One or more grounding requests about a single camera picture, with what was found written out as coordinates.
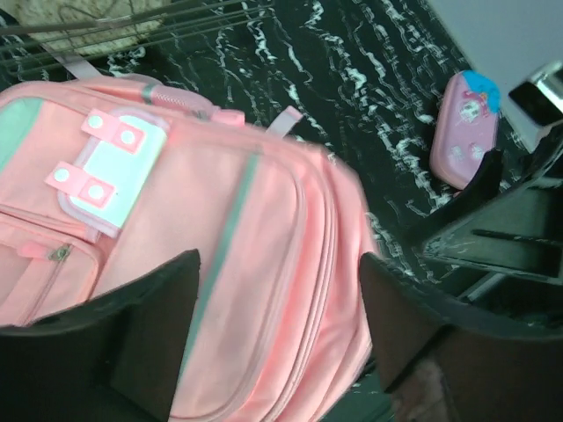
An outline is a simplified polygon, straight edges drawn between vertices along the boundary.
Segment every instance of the metal wire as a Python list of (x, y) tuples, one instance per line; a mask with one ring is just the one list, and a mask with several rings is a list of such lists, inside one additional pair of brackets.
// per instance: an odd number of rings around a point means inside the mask
[[(120, 1), (120, 6), (127, 1), (131, 12), (108, 18)], [(155, 46), (248, 25), (268, 18), (274, 5), (274, 0), (209, 0), (209, 3), (177, 0), (150, 11), (136, 11), (134, 2), (113, 0), (101, 16), (94, 16), (73, 4), (63, 4), (58, 9), (61, 24), (0, 27), (0, 40), (4, 41), (0, 41), (0, 66), (12, 76), (23, 76), (37, 69), (61, 66), (48, 50), (61, 56), (78, 53), (86, 60), (93, 60), (140, 46)], [(84, 15), (84, 20), (68, 22), (72, 14)]]

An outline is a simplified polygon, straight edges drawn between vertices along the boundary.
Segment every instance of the zipper pull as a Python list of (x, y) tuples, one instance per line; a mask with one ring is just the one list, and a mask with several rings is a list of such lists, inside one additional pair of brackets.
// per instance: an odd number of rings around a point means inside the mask
[(60, 248), (53, 250), (43, 244), (25, 242), (16, 249), (16, 253), (22, 258), (63, 261), (69, 256), (70, 245), (64, 244)]

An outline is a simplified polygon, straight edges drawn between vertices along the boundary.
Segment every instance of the backpack pocket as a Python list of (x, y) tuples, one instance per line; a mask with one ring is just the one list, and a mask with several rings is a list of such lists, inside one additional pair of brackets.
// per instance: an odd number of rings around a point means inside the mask
[(0, 214), (0, 326), (33, 320), (86, 301), (99, 254), (72, 236)]

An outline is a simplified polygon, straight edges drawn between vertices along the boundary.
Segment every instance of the pink fabric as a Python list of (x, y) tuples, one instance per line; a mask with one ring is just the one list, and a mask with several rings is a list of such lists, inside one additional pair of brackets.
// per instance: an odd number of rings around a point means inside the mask
[[(188, 249), (200, 251), (201, 280), (210, 280), (225, 223), (255, 163), (211, 295), (197, 304), (201, 326), (170, 421), (319, 420), (370, 351), (357, 271), (360, 256), (376, 247), (358, 178), (320, 147), (145, 104), (144, 86), (99, 77), (25, 83), (0, 96), (0, 107), (45, 99), (0, 173), (0, 244), (8, 251), (29, 242), (49, 251), (71, 247), (62, 262), (0, 250), (10, 289), (0, 324), (28, 324), (87, 301)], [(169, 138), (120, 235), (95, 240), (44, 179), (86, 148), (80, 127), (92, 109), (122, 107), (165, 120)]]

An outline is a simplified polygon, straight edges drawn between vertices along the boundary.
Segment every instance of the beige textured object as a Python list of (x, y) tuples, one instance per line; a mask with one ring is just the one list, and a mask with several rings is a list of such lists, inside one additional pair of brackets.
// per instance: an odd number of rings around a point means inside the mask
[[(92, 21), (93, 17), (122, 18), (134, 13), (153, 11), (171, 2), (172, 0), (0, 0), (0, 8), (11, 14), (20, 25), (35, 26)], [(134, 46), (161, 25), (162, 21), (153, 20), (104, 31), (30, 33), (29, 36), (54, 51), (71, 50), (85, 56), (108, 55)]]

